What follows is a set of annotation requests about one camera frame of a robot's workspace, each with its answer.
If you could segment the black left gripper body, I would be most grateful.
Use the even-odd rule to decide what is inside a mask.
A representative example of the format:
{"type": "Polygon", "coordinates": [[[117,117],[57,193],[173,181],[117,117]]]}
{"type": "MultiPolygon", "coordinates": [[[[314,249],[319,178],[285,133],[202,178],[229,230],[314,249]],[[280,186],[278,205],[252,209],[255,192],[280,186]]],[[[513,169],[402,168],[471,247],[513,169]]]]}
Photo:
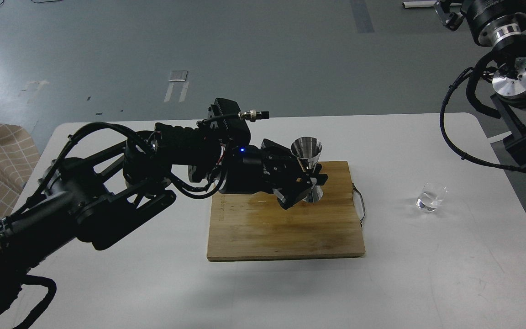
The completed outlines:
{"type": "Polygon", "coordinates": [[[227,169],[225,183],[221,188],[223,194],[250,195],[257,192],[274,194],[274,189],[282,187],[288,181],[303,176],[275,175],[263,176],[261,148],[254,145],[236,147],[225,156],[223,164],[227,169]]]}

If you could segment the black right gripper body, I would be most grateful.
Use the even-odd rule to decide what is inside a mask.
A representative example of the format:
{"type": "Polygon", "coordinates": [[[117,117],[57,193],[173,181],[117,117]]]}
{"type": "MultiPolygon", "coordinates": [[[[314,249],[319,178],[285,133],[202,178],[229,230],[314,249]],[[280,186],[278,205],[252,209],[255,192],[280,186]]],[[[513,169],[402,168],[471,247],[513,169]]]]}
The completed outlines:
{"type": "Polygon", "coordinates": [[[481,47],[493,47],[505,36],[526,30],[526,0],[464,0],[461,13],[481,47]]]}

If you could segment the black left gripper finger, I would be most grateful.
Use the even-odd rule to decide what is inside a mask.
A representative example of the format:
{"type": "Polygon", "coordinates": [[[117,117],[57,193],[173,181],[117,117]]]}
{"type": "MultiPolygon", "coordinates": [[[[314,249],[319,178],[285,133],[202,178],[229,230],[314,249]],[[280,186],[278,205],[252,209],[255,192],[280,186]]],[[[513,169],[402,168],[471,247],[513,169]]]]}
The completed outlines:
{"type": "Polygon", "coordinates": [[[304,201],[308,203],[319,202],[323,198],[322,186],[328,181],[328,175],[320,173],[299,177],[288,181],[286,185],[274,189],[274,196],[283,209],[289,209],[295,204],[304,201]]]}
{"type": "Polygon", "coordinates": [[[291,150],[281,144],[264,139],[261,144],[263,176],[303,176],[307,173],[291,150]]]}

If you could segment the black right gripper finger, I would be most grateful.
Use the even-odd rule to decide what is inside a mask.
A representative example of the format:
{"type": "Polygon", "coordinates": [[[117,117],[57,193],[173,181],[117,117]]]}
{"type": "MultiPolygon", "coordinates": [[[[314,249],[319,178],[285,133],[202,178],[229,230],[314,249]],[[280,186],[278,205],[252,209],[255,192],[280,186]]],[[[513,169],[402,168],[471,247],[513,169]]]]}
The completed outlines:
{"type": "Polygon", "coordinates": [[[434,2],[434,9],[442,25],[450,31],[459,29],[465,19],[465,15],[462,13],[463,2],[463,0],[436,0],[434,2]],[[457,12],[451,10],[453,5],[459,6],[457,12]]]}

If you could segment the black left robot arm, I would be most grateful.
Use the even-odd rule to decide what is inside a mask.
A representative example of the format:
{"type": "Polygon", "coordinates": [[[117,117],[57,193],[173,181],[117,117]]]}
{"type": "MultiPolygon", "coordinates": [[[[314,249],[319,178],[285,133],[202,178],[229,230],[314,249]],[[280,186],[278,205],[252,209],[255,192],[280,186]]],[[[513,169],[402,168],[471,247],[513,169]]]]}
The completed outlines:
{"type": "Polygon", "coordinates": [[[289,209],[328,181],[322,165],[296,146],[250,144],[247,122],[269,119],[267,111],[242,112],[217,98],[207,113],[195,128],[158,122],[136,132],[92,122],[69,135],[36,191],[0,219],[0,315],[23,285],[43,286],[46,295],[17,326],[31,327],[57,291],[55,281],[31,269],[74,238],[110,248],[171,206],[175,190],[195,200],[265,192],[289,209]]]}

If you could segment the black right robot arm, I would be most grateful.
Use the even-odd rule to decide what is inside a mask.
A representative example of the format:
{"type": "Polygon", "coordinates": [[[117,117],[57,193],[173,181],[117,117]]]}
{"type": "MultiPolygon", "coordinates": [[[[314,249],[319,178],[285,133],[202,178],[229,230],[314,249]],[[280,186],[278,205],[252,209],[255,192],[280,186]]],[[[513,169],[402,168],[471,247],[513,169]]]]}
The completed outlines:
{"type": "Polygon", "coordinates": [[[514,108],[526,111],[526,0],[460,0],[458,12],[451,0],[436,0],[433,7],[441,23],[455,31],[466,21],[473,41],[489,47],[474,67],[462,71],[449,86],[440,110],[440,129],[447,145],[468,162],[526,174],[526,125],[514,108]],[[466,98],[474,109],[502,119],[510,130],[505,150],[517,163],[505,166],[486,162],[459,149],[447,136],[444,114],[453,92],[467,81],[466,98]]]}

